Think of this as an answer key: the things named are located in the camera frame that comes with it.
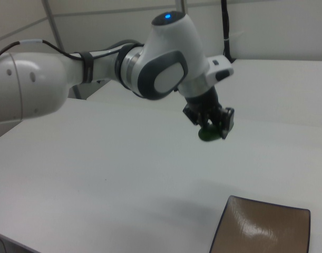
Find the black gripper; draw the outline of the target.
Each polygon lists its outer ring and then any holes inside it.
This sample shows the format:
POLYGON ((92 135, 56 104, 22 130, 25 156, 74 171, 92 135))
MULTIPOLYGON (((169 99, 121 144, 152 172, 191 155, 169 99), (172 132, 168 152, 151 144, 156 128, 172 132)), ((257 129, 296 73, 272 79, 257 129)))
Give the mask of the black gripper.
POLYGON ((200 96, 186 98, 186 102, 182 111, 194 125, 208 127, 209 120, 212 124, 220 123, 220 136, 227 137, 234 126, 235 110, 222 108, 215 87, 200 96))

